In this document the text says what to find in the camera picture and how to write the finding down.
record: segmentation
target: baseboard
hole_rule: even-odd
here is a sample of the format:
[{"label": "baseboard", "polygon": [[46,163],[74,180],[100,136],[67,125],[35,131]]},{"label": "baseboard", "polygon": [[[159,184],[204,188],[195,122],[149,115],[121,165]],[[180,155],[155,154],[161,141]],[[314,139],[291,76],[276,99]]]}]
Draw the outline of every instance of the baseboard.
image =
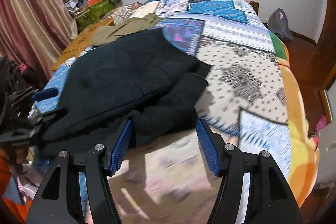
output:
[{"label": "baseboard", "polygon": [[296,37],[296,38],[300,38],[300,39],[302,39],[302,40],[304,40],[304,41],[307,41],[307,42],[309,42],[310,44],[312,44],[312,45],[314,45],[315,47],[316,47],[316,41],[314,40],[314,39],[312,39],[312,38],[309,38],[309,37],[307,37],[307,36],[305,36],[305,35],[303,35],[303,34],[300,34],[300,33],[298,33],[298,32],[294,32],[294,31],[291,31],[291,33],[292,33],[292,35],[294,36],[294,37]]}]

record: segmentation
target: pink shoe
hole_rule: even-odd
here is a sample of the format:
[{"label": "pink shoe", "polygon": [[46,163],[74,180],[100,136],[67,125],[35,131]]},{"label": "pink shoe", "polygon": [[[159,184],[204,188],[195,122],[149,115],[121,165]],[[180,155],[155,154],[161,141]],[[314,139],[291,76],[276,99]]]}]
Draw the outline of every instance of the pink shoe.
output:
[{"label": "pink shoe", "polygon": [[326,126],[327,126],[327,117],[323,115],[315,126],[315,133],[319,133]]}]

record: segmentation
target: curtain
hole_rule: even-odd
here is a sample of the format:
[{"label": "curtain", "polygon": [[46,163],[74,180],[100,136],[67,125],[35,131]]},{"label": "curtain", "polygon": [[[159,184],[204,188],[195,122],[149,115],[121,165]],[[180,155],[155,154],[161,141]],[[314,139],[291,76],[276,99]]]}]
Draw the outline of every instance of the curtain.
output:
[{"label": "curtain", "polygon": [[76,36],[63,0],[0,0],[0,54],[26,63],[43,81]]}]

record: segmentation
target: black sweatshirt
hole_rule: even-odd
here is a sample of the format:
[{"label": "black sweatshirt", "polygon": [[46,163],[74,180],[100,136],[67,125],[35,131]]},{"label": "black sweatshirt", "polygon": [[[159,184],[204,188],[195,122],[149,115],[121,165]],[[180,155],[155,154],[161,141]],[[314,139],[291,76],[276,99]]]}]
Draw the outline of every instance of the black sweatshirt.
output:
[{"label": "black sweatshirt", "polygon": [[133,122],[132,146],[194,128],[194,105],[210,68],[172,46],[161,29],[91,50],[69,70],[58,102],[68,114],[43,134],[41,154],[86,152],[103,143],[125,117]]}]

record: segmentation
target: patchwork blanket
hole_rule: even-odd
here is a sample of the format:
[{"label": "patchwork blanket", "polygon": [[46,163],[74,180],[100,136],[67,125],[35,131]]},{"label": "patchwork blanket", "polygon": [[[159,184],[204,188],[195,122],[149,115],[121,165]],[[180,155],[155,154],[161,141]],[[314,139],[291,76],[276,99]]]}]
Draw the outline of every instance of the patchwork blanket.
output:
[{"label": "patchwork blanket", "polygon": [[[213,65],[196,105],[199,117],[242,151],[268,150],[301,205],[314,185],[318,151],[306,136],[302,98],[288,62],[277,58],[252,7],[243,0],[149,0],[130,17],[148,13],[162,18],[154,28],[163,28],[170,43]],[[61,93],[73,62],[62,65],[46,88]],[[37,107],[49,111],[57,102]],[[206,223],[220,182],[207,167],[195,130],[129,150],[109,178],[123,223]],[[248,192],[245,176],[237,223],[244,221]],[[92,222],[89,214],[86,222]]]}]

